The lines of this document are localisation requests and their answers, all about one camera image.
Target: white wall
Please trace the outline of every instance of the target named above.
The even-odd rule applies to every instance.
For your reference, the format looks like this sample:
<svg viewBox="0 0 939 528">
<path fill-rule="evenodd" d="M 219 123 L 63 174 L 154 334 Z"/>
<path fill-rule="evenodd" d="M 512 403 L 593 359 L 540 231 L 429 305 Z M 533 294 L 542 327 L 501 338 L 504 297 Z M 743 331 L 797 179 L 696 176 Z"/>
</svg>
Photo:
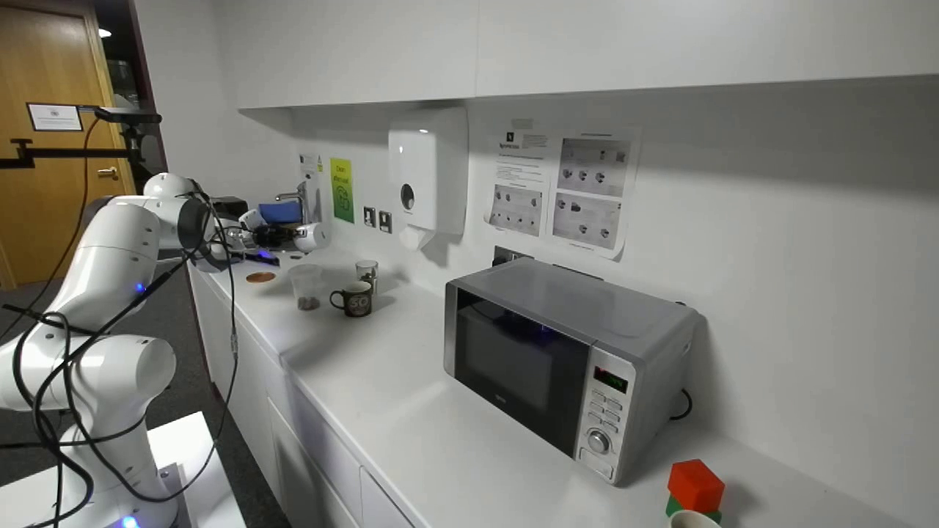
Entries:
<svg viewBox="0 0 939 528">
<path fill-rule="evenodd" d="M 295 140 L 355 168 L 391 209 L 385 133 L 407 107 L 295 113 Z M 939 91 L 735 88 L 473 104 L 470 223 L 404 252 L 363 227 L 335 240 L 440 294 L 492 245 L 683 300 L 706 318 L 696 419 L 887 514 L 939 516 Z M 640 133 L 621 261 L 480 223 L 507 118 Z"/>
<path fill-rule="evenodd" d="M 241 114 L 219 63 L 213 0 L 135 0 L 165 118 L 166 168 L 209 193 L 273 199 L 300 181 L 288 114 Z"/>
</svg>

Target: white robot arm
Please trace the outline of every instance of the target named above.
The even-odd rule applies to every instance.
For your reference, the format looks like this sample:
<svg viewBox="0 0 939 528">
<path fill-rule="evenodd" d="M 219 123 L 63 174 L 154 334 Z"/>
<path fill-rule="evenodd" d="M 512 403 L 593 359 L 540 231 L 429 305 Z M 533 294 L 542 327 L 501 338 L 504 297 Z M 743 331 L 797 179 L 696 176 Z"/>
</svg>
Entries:
<svg viewBox="0 0 939 528">
<path fill-rule="evenodd" d="M 159 250 L 195 250 L 209 227 L 209 206 L 195 198 L 193 181 L 159 174 L 143 186 L 143 198 L 115 198 L 87 223 L 71 271 L 50 303 L 46 313 L 68 319 L 72 328 L 102 328 L 115 313 L 132 305 L 151 286 Z M 87 334 L 63 327 L 38 322 L 33 331 L 0 346 L 0 407 L 33 412 L 34 393 L 62 359 L 84 346 Z M 94 479 L 94 501 L 62 526 L 115 526 L 135 516 L 137 526 L 169 526 L 173 501 L 140 501 L 137 495 L 169 495 L 149 454 L 146 431 L 137 425 L 146 404 L 173 382 L 176 356 L 166 341 L 143 334 L 106 334 L 94 341 L 72 369 L 71 399 L 80 407 L 90 438 L 115 441 L 96 453 L 124 472 L 128 492 L 112 469 L 100 463 L 82 435 L 63 435 L 68 457 Z M 41 412 L 68 407 L 63 377 L 55 377 L 41 399 Z M 63 509 L 72 509 L 84 485 L 63 481 Z"/>
</svg>

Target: blue object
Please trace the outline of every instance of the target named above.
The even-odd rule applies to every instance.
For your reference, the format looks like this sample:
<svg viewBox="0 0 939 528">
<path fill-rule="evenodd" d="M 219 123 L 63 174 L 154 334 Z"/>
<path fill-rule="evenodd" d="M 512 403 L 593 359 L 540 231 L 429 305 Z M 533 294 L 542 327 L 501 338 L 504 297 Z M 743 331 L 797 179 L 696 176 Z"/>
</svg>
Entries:
<svg viewBox="0 0 939 528">
<path fill-rule="evenodd" d="M 263 223 L 278 227 L 278 223 L 303 223 L 303 206 L 295 199 L 291 202 L 261 202 L 257 206 Z"/>
</svg>

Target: mug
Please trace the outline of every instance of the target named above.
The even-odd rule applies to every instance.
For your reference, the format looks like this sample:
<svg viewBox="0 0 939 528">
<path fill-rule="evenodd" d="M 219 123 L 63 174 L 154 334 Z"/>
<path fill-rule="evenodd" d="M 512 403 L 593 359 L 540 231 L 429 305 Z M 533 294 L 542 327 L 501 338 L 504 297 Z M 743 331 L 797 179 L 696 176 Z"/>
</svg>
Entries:
<svg viewBox="0 0 939 528">
<path fill-rule="evenodd" d="M 342 290 L 332 290 L 329 305 L 342 312 L 345 318 L 366 318 L 372 313 L 372 286 L 352 283 Z"/>
</svg>

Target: tiled floor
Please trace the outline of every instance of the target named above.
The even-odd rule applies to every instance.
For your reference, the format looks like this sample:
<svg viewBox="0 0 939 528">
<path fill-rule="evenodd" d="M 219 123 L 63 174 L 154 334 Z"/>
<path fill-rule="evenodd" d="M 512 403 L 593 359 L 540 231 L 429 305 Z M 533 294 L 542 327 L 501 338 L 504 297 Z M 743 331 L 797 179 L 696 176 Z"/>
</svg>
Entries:
<svg viewBox="0 0 939 528">
<path fill-rule="evenodd" d="M 0 305 L 27 305 L 38 287 L 8 290 L 0 294 Z M 0 331 L 15 319 L 11 312 L 0 312 Z M 222 457 L 225 475 L 231 481 L 231 492 L 248 528 L 285 528 L 288 519 L 282 516 L 269 488 L 263 485 L 251 454 L 247 453 L 235 423 L 222 412 L 219 399 L 213 397 L 204 372 L 204 356 L 193 319 L 193 305 L 188 294 L 185 274 L 173 277 L 165 290 L 159 290 L 143 312 L 132 313 L 115 331 L 121 334 L 151 334 L 165 338 L 176 349 L 176 378 L 165 397 L 159 397 L 149 412 L 146 423 L 160 425 L 176 418 L 203 412 L 210 431 L 216 454 Z M 0 444 L 30 441 L 33 418 L 0 412 Z M 0 453 L 0 485 L 18 481 L 30 472 L 50 466 L 52 457 L 41 450 L 30 453 Z"/>
</svg>

